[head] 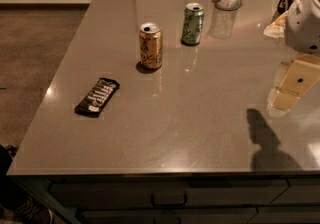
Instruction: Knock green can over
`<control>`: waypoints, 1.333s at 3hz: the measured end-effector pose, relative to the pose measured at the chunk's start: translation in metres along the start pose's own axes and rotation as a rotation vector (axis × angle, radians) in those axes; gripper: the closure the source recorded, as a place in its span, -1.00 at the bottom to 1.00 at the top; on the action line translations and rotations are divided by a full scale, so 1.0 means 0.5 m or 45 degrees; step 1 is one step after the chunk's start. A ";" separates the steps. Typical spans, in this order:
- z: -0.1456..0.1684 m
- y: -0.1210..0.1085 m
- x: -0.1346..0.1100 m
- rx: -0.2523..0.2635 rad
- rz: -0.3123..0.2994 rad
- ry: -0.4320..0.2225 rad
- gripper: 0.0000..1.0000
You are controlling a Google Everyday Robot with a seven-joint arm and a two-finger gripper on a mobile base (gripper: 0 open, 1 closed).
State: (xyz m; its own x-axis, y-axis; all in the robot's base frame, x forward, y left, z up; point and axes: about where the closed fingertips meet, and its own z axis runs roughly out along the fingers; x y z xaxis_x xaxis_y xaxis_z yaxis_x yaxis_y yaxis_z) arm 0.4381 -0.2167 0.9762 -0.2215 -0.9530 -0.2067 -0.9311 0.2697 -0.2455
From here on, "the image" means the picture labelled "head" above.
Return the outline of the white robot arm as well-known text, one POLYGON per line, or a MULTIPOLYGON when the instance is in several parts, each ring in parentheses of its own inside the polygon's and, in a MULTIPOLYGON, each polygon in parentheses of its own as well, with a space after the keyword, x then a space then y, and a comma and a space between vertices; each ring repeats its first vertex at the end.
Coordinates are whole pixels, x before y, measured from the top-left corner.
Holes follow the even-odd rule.
POLYGON ((320 78, 320 0, 280 0, 264 34, 295 53, 279 65, 268 97, 271 109, 287 112, 320 78))

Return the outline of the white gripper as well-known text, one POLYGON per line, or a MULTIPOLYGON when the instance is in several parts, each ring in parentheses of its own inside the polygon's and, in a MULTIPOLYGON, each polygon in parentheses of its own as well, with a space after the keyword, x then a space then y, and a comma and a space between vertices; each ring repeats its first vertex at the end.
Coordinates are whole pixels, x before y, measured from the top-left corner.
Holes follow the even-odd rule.
POLYGON ((295 0, 285 25, 286 45, 301 54, 282 62, 271 90, 271 106, 290 110, 320 80, 320 0, 295 0))

